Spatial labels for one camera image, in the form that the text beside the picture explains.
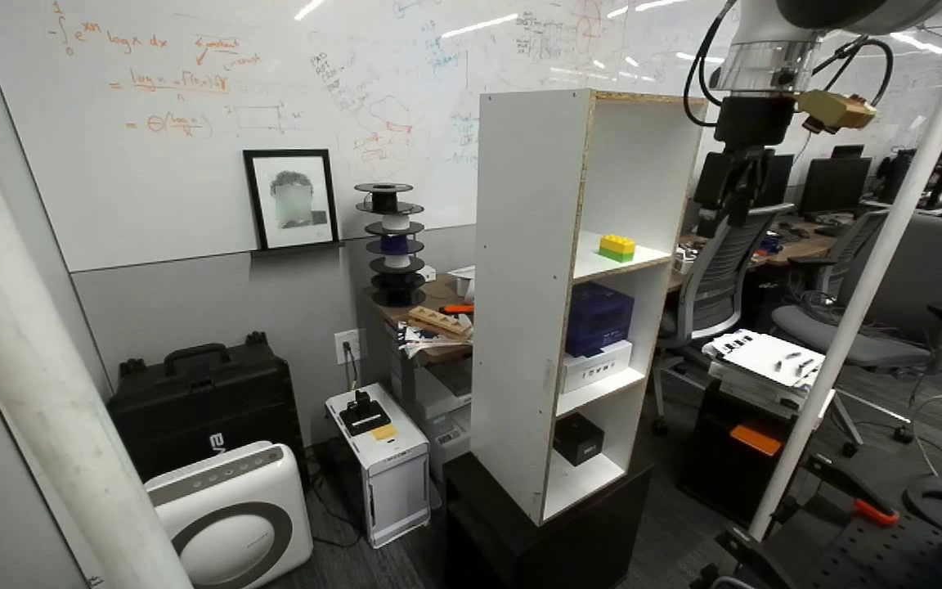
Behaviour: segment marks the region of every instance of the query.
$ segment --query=framed portrait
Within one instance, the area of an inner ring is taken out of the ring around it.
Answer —
[[[328,151],[242,151],[263,252],[336,242]]]

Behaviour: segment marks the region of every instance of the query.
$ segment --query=white bookshelf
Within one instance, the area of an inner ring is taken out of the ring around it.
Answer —
[[[697,139],[680,97],[481,97],[470,451],[535,522],[633,464]],[[634,257],[603,257],[604,231],[633,236]],[[634,297],[633,361],[559,389],[569,294],[583,282]],[[557,422],[575,411],[604,433],[583,464],[552,451]]]

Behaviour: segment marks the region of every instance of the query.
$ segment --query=white column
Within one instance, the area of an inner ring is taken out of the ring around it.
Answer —
[[[112,589],[190,589],[0,196],[0,408]]]
[[[793,428],[793,437],[787,437],[783,458],[776,460],[776,471],[769,478],[769,488],[765,488],[764,503],[760,503],[760,511],[753,517],[753,527],[750,527],[750,533],[757,539],[765,536],[769,520],[773,520],[780,500],[784,498],[787,482],[793,482],[793,474],[797,469],[797,458],[802,458],[813,433],[826,418],[827,393],[832,393],[841,367],[845,367],[845,356],[852,352],[852,343],[855,343],[855,337],[856,337],[856,329],[865,322],[865,314],[866,314],[866,308],[870,308],[870,300],[875,300],[875,294],[876,294],[876,288],[879,288],[879,282],[882,282],[882,273],[886,273],[886,267],[892,262],[892,252],[901,248],[906,221],[917,211],[921,198],[923,198],[928,169],[936,168],[940,154],[942,154],[942,104],[936,109],[936,118],[928,121],[926,139],[923,139],[923,147],[921,147],[921,154],[917,154],[917,159],[912,159],[912,168],[911,168],[911,174],[906,174],[906,181],[904,181],[904,187],[895,194],[895,201],[891,209],[886,221],[882,221],[882,231],[875,242],[875,252],[870,252],[870,257],[865,266],[856,292],[855,292],[855,297],[852,297],[852,304],[847,304],[847,309],[845,309],[845,317],[837,322],[837,332],[834,332],[832,346],[827,346],[826,369],[819,374],[816,389],[802,401],[802,411],[797,411],[797,422]]]

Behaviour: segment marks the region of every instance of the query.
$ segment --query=black toolbox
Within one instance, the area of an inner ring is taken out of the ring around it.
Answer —
[[[203,343],[158,367],[120,362],[108,411],[143,482],[260,437],[284,442],[302,474],[309,469],[287,362],[260,329],[242,346]]]

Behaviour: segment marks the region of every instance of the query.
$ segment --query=power outlet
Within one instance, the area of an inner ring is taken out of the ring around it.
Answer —
[[[362,361],[362,329],[336,329],[335,346],[336,346],[336,362]]]

